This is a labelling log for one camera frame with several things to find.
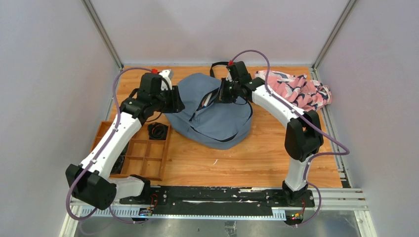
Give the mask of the blue cap marker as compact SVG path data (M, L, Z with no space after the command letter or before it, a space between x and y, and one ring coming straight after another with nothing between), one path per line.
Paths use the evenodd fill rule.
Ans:
M214 97L212 95L206 96L205 99L203 100L202 108L205 108L208 105L210 105L213 100L214 100Z

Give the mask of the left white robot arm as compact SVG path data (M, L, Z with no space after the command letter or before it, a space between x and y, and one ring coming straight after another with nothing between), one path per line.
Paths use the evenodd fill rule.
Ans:
M121 102L114 121L96 147L79 165L68 166L67 208L71 198L100 210L122 198L133 197L139 204L151 199L150 180L139 175L112 179L110 174L130 139L154 112L179 113L185 108L178 87L171 83L172 77L170 69L145 73L139 87Z

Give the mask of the blue student backpack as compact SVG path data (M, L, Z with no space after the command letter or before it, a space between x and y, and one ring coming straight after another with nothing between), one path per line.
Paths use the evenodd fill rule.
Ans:
M165 114L172 128L188 139L218 150L228 150L250 133L253 109L243 98L236 103L216 103L221 80L203 73L181 79L177 86L185 108ZM214 100L202 108L206 96Z

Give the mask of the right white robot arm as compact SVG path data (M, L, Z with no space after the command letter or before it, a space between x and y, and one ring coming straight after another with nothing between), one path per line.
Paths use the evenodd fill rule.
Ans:
M290 165L282 184L282 199L286 205L295 206L308 187L306 176L310 159L324 143L317 112L306 112L268 89L267 81L252 78L242 61L222 62L222 65L226 66L228 76L221 80L216 101L233 103L241 97L265 109L286 129L285 149Z

